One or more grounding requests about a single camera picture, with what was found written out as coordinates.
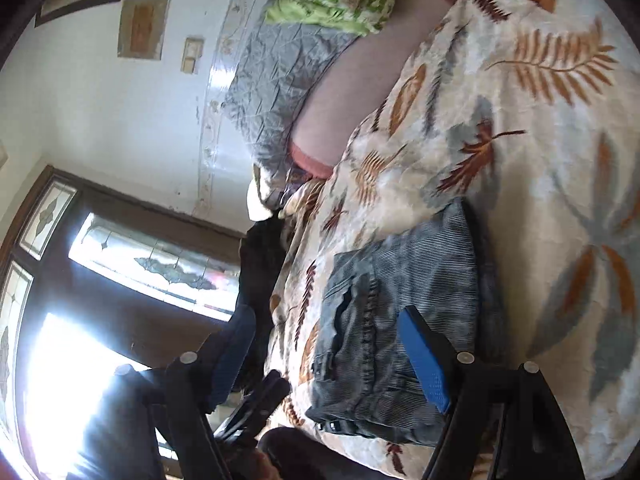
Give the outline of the person's hand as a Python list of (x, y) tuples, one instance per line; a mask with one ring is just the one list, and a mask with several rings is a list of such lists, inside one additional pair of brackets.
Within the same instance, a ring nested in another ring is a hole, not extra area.
[(259, 448), (247, 452), (241, 460), (244, 477), (250, 480), (282, 480), (278, 468)]

